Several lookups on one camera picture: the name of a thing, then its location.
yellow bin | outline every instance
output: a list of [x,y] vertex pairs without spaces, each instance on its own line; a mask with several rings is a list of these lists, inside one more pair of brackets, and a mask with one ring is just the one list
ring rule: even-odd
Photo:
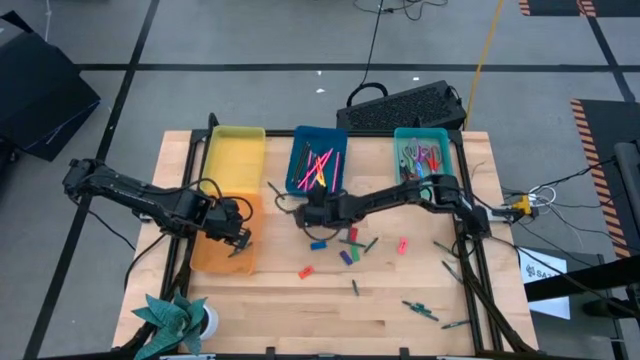
[[[264,166],[264,128],[224,126],[213,128],[202,176],[213,179],[225,193],[258,194]],[[200,183],[208,195],[218,196],[211,183]]]

teal bin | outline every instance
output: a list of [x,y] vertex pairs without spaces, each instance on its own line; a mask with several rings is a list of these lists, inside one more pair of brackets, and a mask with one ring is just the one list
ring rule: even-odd
[[[449,151],[449,135],[447,131],[442,128],[397,128],[393,132],[393,149],[395,154],[395,173],[396,183],[400,184],[403,179],[400,176],[400,159],[405,159],[408,162],[407,157],[403,154],[403,149],[410,144],[415,148],[415,144],[419,144],[421,147],[430,149],[435,146],[440,150],[441,159],[438,162],[437,174],[455,175],[453,172],[453,166],[451,162],[451,152]],[[413,173],[415,171],[415,162],[408,165]],[[429,169],[426,162],[421,163],[423,176],[431,175],[433,172]]]

small block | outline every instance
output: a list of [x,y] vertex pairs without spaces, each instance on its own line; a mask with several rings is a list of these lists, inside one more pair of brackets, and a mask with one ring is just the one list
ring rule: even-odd
[[358,254],[357,246],[351,246],[351,257],[353,258],[353,262],[360,261],[360,254]]
[[304,268],[302,271],[300,271],[298,273],[298,276],[300,276],[300,279],[304,279],[307,276],[311,275],[315,270],[313,269],[313,266],[307,266],[306,268]]
[[349,229],[349,240],[355,242],[358,239],[358,228]]
[[409,240],[406,237],[400,238],[400,245],[398,245],[398,254],[404,255],[407,251],[407,246],[409,245]]
[[342,260],[344,260],[344,262],[347,265],[353,264],[353,260],[351,260],[351,258],[349,257],[349,255],[347,254],[346,251],[344,251],[344,250],[340,251],[340,256],[342,257]]
[[326,241],[314,241],[311,243],[311,250],[320,250],[320,249],[326,249],[326,248],[327,248]]

wooden table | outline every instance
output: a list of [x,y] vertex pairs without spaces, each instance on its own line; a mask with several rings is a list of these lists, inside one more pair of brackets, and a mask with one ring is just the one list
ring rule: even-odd
[[[165,133],[155,185],[180,185],[189,138],[189,131]],[[489,204],[501,204],[488,135],[468,132],[463,138],[474,193]],[[275,195],[267,186],[270,181],[283,187],[291,142],[288,137],[267,138],[262,186],[265,226],[256,272],[191,275],[189,297],[208,297],[220,315],[218,331],[203,343],[203,351],[264,354],[266,347],[275,346],[278,354],[397,355],[400,347],[408,347],[412,355],[473,355],[468,325],[440,329],[468,317],[464,288],[442,266],[447,255],[432,243],[453,243],[451,216],[413,206],[368,216],[357,224],[358,238],[364,243],[376,236],[380,240],[350,267],[338,256],[346,249],[338,242],[311,252],[308,238],[295,227],[293,217],[275,207]],[[362,195],[394,185],[392,142],[392,138],[350,138],[345,189]],[[455,151],[451,153],[457,163]],[[512,241],[506,225],[492,225],[492,231]],[[142,225],[136,255],[157,236],[155,225]],[[409,239],[404,256],[396,251],[400,236]],[[131,272],[114,346],[125,343],[141,326],[131,310],[145,306],[144,294],[158,296],[168,243],[150,252]],[[537,348],[515,251],[491,240],[484,246],[497,306],[524,341]],[[457,262],[451,264],[459,271]],[[298,272],[307,265],[316,272],[301,280]],[[360,288],[359,297],[353,293],[352,279]],[[424,303],[440,322],[410,311],[401,300]],[[484,347],[490,349],[485,312],[478,304]]]

pen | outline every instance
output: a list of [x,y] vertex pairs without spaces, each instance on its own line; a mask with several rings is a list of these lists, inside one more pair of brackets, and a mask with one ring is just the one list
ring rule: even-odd
[[461,325],[468,324],[468,323],[470,323],[469,320],[456,321],[454,323],[447,324],[447,325],[441,327],[441,329],[443,329],[443,330],[451,329],[452,327],[461,326]]

